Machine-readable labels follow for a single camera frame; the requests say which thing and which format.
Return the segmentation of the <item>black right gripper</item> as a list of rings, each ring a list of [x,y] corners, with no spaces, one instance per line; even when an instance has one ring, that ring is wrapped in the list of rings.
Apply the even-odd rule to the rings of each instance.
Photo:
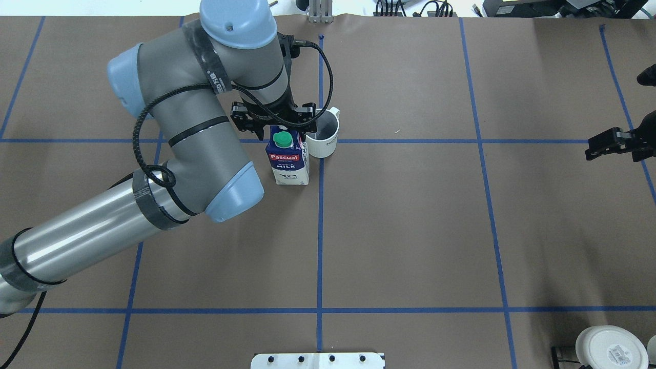
[[[634,162],[655,157],[655,111],[647,114],[635,129],[625,132],[610,128],[589,138],[584,152],[588,161],[613,153],[630,153]]]

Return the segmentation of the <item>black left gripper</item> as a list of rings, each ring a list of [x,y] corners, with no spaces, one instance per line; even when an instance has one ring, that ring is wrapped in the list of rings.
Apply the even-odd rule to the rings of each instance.
[[[254,133],[261,141],[264,140],[266,126],[282,126],[302,134],[316,133],[318,123],[315,115],[316,105],[312,102],[278,114],[266,112],[257,105],[233,102],[230,111],[230,118],[238,131]]]

